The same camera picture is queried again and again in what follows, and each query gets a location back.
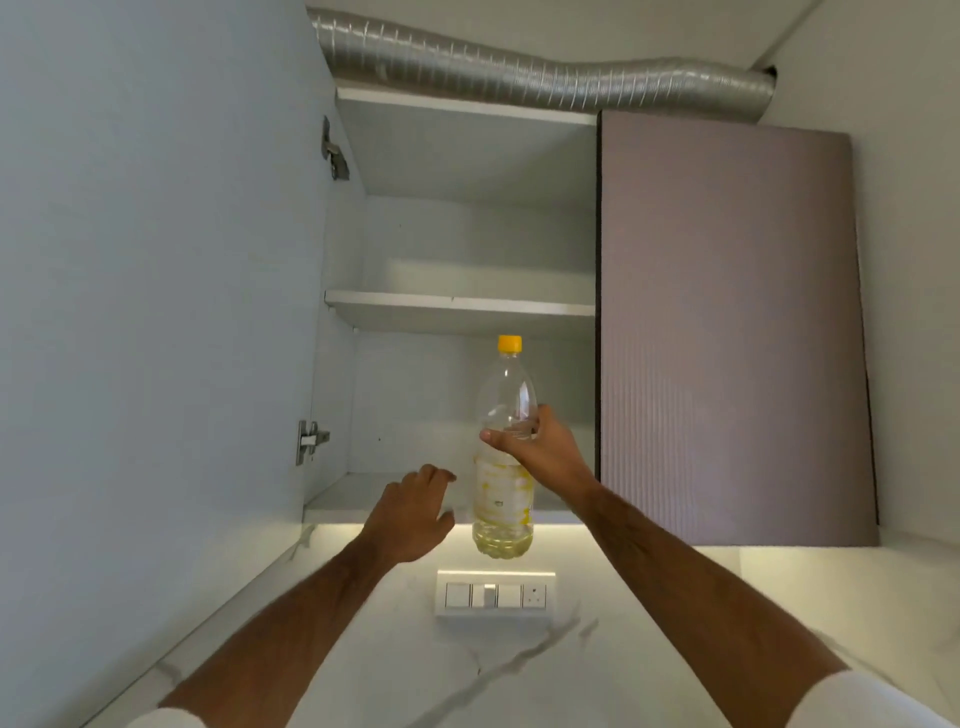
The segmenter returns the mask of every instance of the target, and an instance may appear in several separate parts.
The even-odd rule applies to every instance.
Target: cabinet door
[[[303,4],[86,5],[0,11],[9,725],[84,722],[303,505],[334,113]]]
[[[693,544],[875,545],[849,138],[600,138],[603,481]]]

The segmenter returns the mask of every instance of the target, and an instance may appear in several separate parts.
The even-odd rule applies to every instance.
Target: cabinet hinge
[[[303,465],[303,459],[317,451],[317,445],[330,441],[330,433],[317,428],[317,423],[310,423],[307,428],[306,420],[297,423],[297,465]]]
[[[340,151],[340,145],[330,141],[330,120],[324,117],[324,159],[330,160],[330,174],[334,180],[349,180],[350,168],[347,158]]]

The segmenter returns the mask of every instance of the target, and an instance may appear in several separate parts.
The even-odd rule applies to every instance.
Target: hand
[[[440,513],[447,483],[457,479],[450,471],[424,465],[400,483],[390,483],[360,532],[359,540],[375,547],[387,568],[417,561],[432,551],[453,528],[453,514]]]
[[[537,417],[533,440],[519,440],[492,429],[481,432],[480,439],[515,457],[536,480],[573,505],[600,484],[584,462],[573,433],[554,417],[549,404],[540,405]]]

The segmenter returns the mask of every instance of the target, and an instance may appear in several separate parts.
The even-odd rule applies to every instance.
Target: plastic bottle
[[[537,395],[520,363],[522,339],[501,336],[497,348],[500,355],[477,398],[480,425],[531,438]],[[513,559],[526,553],[534,539],[530,522],[534,479],[511,455],[478,442],[473,541],[494,559]]]

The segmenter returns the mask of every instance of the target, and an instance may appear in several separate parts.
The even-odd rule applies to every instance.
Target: switch board
[[[463,619],[552,619],[553,571],[437,571],[435,614]]]

